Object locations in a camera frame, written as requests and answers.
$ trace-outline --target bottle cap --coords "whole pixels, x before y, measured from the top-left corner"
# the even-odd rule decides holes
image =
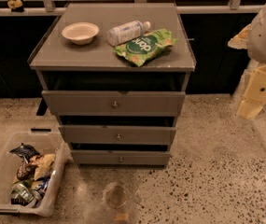
[[[144,25],[144,28],[145,28],[146,31],[149,30],[149,28],[151,26],[149,21],[145,21],[143,25]]]

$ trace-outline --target plastic bottle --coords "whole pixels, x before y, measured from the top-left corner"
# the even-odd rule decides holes
[[[112,46],[117,46],[143,35],[149,28],[149,21],[145,21],[144,23],[140,21],[131,21],[110,29],[107,32],[107,39]]]

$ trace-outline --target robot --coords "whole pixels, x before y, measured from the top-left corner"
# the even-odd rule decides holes
[[[248,56],[259,63],[250,74],[237,116],[253,119],[266,105],[266,5],[238,35],[228,42],[234,49],[247,49]]]

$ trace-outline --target speckled floor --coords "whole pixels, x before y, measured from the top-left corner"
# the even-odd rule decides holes
[[[57,130],[38,104],[0,100],[0,150],[13,133]],[[188,95],[167,168],[79,168],[69,157],[52,217],[0,223],[266,224],[266,107],[254,121],[234,110],[226,94]]]

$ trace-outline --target plastic bin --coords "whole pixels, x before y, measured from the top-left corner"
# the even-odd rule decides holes
[[[21,164],[21,158],[9,153],[9,151],[21,143],[32,145],[41,154],[55,153],[58,149],[47,192],[37,208],[10,204],[12,181]],[[66,144],[59,133],[15,133],[0,154],[0,214],[24,213],[42,217],[51,216],[66,162]]]

